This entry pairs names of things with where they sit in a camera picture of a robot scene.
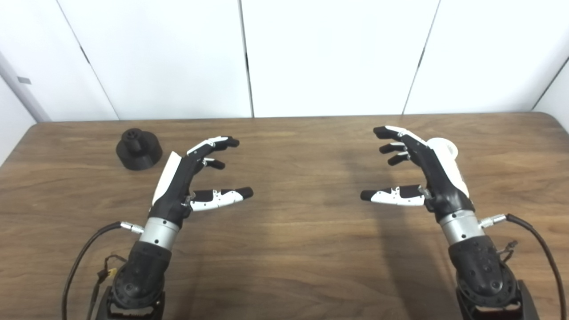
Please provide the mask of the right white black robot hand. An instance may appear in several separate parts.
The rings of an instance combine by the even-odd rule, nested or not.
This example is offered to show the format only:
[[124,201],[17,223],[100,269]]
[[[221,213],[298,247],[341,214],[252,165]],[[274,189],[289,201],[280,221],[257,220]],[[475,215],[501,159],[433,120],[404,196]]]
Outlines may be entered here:
[[392,140],[379,149],[382,154],[395,153],[388,160],[390,166],[411,161],[423,172],[426,184],[364,190],[362,200],[425,207],[435,215],[449,245],[486,235],[458,168],[458,149],[453,142],[441,137],[423,140],[397,126],[378,126],[373,132],[379,139]]

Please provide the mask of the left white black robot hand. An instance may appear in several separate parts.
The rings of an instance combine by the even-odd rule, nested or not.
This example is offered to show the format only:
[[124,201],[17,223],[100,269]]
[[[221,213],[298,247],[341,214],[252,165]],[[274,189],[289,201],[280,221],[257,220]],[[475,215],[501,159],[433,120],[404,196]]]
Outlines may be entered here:
[[209,157],[211,153],[236,148],[239,144],[232,136],[216,136],[198,143],[184,155],[172,152],[155,189],[140,242],[171,251],[184,220],[192,212],[217,209],[251,198],[250,187],[190,190],[194,176],[204,168],[225,168],[222,162]]

